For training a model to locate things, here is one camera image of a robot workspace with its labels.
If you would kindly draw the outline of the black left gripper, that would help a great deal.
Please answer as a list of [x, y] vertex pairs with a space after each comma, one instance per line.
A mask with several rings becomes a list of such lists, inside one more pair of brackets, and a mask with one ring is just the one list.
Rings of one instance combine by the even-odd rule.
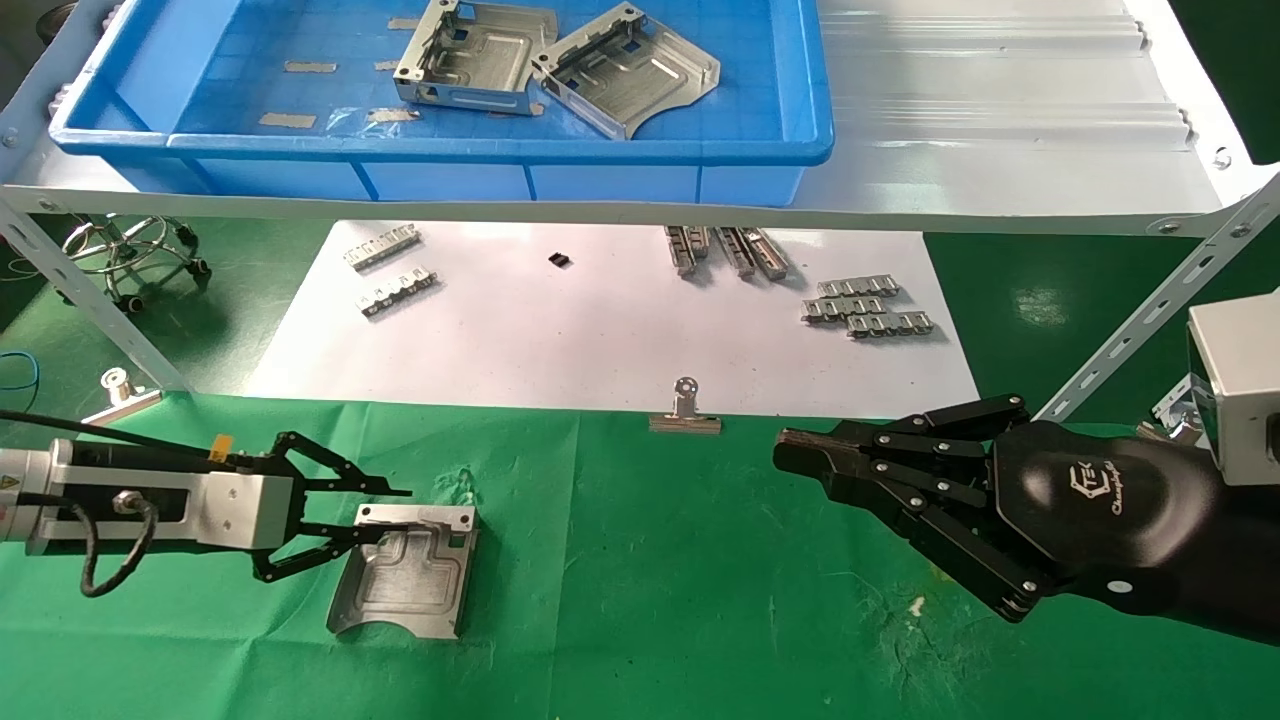
[[[329, 469], [332, 478], [308, 478], [291, 460], [291, 454]], [[308, 571], [334, 561], [361, 544], [378, 544], [384, 525], [338, 527], [302, 521], [291, 532], [294, 497], [308, 492], [361, 493], [410, 497], [394, 489], [385, 477], [370, 475], [353, 461], [321, 446], [300, 432], [282, 432], [265, 454], [250, 457], [250, 469], [229, 469], [212, 461], [197, 462], [202, 480], [197, 486], [197, 550], [253, 551], [253, 577], [264, 583]], [[320, 546], [279, 561], [274, 550], [297, 537], [324, 538]]]

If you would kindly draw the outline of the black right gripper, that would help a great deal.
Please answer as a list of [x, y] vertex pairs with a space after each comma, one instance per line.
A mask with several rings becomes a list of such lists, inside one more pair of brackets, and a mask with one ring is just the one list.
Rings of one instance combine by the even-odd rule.
[[1044, 579], [932, 503], [987, 505], [991, 466], [996, 511], [1046, 557], [1057, 591], [1130, 615], [1172, 614], [1190, 591], [1180, 557], [1225, 491], [1211, 454], [1029, 420], [1021, 397], [1002, 395], [888, 423], [785, 428], [774, 466], [867, 510], [995, 614], [1021, 623]]

